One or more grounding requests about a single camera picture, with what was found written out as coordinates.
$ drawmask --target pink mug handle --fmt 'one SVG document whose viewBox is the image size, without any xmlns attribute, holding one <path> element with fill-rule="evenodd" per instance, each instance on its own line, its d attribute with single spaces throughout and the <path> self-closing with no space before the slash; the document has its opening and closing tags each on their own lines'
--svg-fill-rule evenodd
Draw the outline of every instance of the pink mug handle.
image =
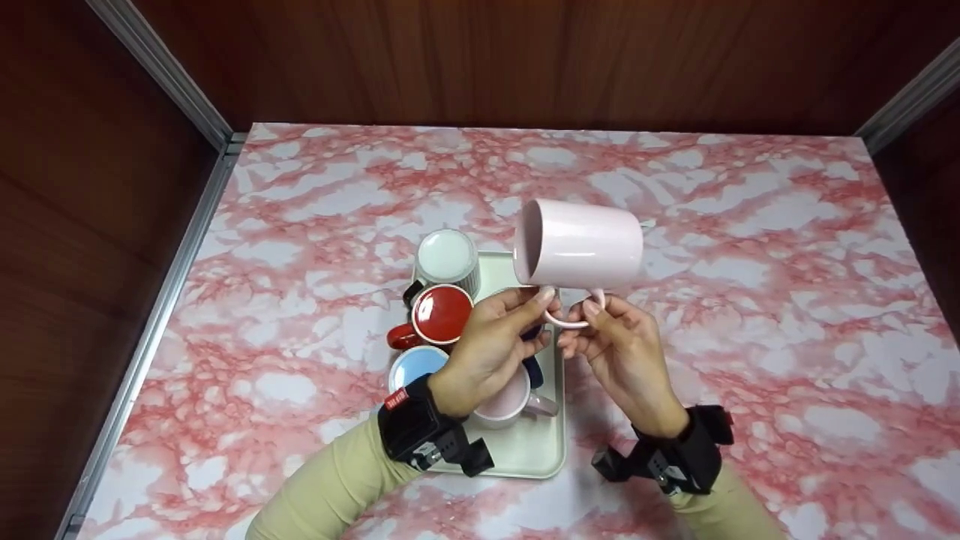
<svg viewBox="0 0 960 540">
<path fill-rule="evenodd" d="M 553 400 L 548 400 L 537 394 L 536 392 L 530 392 L 530 397 L 527 398 L 527 405 L 523 407 L 524 412 L 532 412 L 540 416 L 557 416 L 560 412 L 560 407 L 557 405 L 557 402 Z"/>
<path fill-rule="evenodd" d="M 600 305 L 601 309 L 605 309 L 607 307 L 607 296 L 604 295 L 603 289 L 588 289 L 588 291 L 590 293 L 590 296 L 592 296 L 593 299 L 597 301 L 597 304 Z M 580 321 L 577 323 L 568 323 L 566 321 L 561 321 L 560 319 L 558 319 L 557 317 L 554 317 L 547 311 L 543 313 L 543 318 L 546 319 L 548 323 L 555 325 L 557 327 L 560 327 L 564 330 L 576 330 L 576 329 L 586 328 L 587 326 L 589 326 L 587 321 Z"/>
</svg>

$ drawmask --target pink marble tabletop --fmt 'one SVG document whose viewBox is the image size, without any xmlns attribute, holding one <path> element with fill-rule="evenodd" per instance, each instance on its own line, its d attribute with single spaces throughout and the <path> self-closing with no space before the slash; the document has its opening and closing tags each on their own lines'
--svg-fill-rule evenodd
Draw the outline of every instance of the pink marble tabletop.
<svg viewBox="0 0 960 540">
<path fill-rule="evenodd" d="M 689 404 L 797 538 L 960 534 L 960 355 L 856 138 L 257 124 L 82 538 L 242 538 L 386 395 L 418 240 L 506 249 L 523 200 L 656 218 L 630 300 Z M 659 490 L 589 466 L 629 426 L 565 366 L 549 480 L 426 475 L 350 538 L 673 538 Z"/>
</svg>

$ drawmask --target white tray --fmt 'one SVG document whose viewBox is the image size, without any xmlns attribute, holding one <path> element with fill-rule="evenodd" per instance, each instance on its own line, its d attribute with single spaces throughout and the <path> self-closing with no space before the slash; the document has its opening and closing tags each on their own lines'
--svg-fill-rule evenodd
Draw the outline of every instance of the white tray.
<svg viewBox="0 0 960 540">
<path fill-rule="evenodd" d="M 480 252 L 480 290 L 474 300 L 480 301 L 507 287 L 519 286 L 509 252 Z M 564 405 L 564 364 L 557 361 L 556 331 L 550 344 L 537 353 L 543 371 L 543 386 L 537 389 L 544 398 L 560 406 L 555 418 L 523 415 L 504 430 L 485 430 L 470 418 L 464 424 L 470 442 L 483 437 L 493 458 L 494 467 L 481 475 L 515 479 L 549 479 L 560 472 L 566 460 L 566 406 Z M 430 472 L 460 473 L 459 465 L 441 461 Z"/>
</svg>

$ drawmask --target wooden wall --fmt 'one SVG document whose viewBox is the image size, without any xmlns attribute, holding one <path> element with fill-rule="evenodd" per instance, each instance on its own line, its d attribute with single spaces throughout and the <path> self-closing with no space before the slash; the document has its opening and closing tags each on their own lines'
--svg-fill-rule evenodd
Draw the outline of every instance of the wooden wall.
<svg viewBox="0 0 960 540">
<path fill-rule="evenodd" d="M 960 89 L 874 158 L 953 335 L 960 338 Z"/>
<path fill-rule="evenodd" d="M 254 120 L 852 134 L 942 51 L 917 0 L 134 0 Z"/>
<path fill-rule="evenodd" d="M 0 8 L 0 536 L 53 537 L 215 158 L 84 2 Z"/>
</svg>

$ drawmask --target wrist mount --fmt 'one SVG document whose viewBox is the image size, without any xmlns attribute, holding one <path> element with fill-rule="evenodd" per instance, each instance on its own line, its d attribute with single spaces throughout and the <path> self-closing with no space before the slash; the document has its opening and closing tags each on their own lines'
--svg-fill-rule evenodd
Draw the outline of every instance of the wrist mount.
<svg viewBox="0 0 960 540">
<path fill-rule="evenodd" d="M 487 443 L 467 441 L 464 418 L 441 414 L 423 375 L 391 394 L 376 414 L 383 449 L 393 461 L 426 471 L 442 458 L 475 477 L 493 466 Z"/>
<path fill-rule="evenodd" d="M 686 412 L 690 423 L 677 438 L 651 437 L 634 428 L 638 440 L 629 455 L 608 446 L 593 456 L 593 468 L 612 482 L 654 479 L 667 495 L 710 493 L 722 464 L 717 445 L 733 444 L 733 420 L 720 405 L 692 406 Z"/>
</svg>

